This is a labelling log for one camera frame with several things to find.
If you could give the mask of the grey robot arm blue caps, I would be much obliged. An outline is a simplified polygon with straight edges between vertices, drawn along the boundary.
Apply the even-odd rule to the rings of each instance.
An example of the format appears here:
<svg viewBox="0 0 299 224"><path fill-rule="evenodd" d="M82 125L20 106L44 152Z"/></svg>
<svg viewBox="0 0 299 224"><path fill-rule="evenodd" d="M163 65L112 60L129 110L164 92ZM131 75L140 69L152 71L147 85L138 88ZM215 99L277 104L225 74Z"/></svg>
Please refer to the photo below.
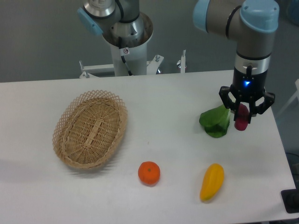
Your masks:
<svg viewBox="0 0 299 224"><path fill-rule="evenodd" d="M153 74L147 64L151 20L137 0L86 0L77 11L84 27L103 36L111 47L116 76ZM224 106L234 120L250 122L275 101L265 90L279 6L273 0L199 0L193 10L196 28L237 43L232 84L220 88Z"/></svg>

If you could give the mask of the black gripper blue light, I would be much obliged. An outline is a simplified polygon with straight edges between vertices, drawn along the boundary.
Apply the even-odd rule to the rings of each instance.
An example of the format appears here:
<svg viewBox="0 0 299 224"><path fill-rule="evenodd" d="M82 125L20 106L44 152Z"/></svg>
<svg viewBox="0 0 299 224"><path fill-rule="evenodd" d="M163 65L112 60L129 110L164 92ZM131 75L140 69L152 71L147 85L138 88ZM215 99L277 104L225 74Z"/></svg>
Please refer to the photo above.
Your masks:
<svg viewBox="0 0 299 224"><path fill-rule="evenodd" d="M237 68L234 68L233 82L230 87L222 86L219 90L219 96L223 102L223 105L230 109L234 114L234 121L238 118L238 111L241 102L249 103L249 115L248 123L251 123L252 117L257 114L263 114L268 108L270 108L275 102L275 94L265 92L265 81L268 71L263 73L251 74L247 77L246 73L240 72ZM264 98L264 101L256 106L256 101L260 98Z"/></svg>

